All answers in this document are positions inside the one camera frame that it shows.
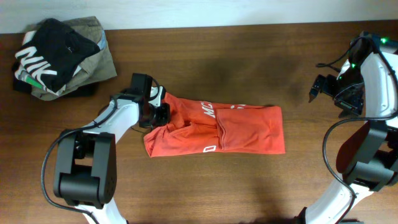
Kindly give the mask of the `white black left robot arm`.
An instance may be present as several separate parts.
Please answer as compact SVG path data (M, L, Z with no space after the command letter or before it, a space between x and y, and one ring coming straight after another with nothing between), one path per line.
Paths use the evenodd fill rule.
M53 193L65 210L81 213L89 223L127 223L114 199L116 145L135 124L163 126L170 120L163 89L114 95L91 123L65 130L51 145L57 150Z

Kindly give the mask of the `red orange t-shirt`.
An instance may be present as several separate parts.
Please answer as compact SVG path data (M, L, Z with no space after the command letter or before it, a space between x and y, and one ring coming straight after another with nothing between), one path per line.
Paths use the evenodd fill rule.
M207 152L284 154L282 109L195 101L166 94L170 122L144 137L150 157Z

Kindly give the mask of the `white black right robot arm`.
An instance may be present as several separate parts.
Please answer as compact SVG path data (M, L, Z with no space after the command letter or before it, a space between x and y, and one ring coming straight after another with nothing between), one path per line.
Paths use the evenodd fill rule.
M363 31L341 58L346 61L338 75L317 76L309 91L310 101L324 93L342 110L322 142L323 161L334 179L294 223L346 223L361 200L397 184L397 41ZM363 125L341 145L333 169L326 155L329 135L353 122Z

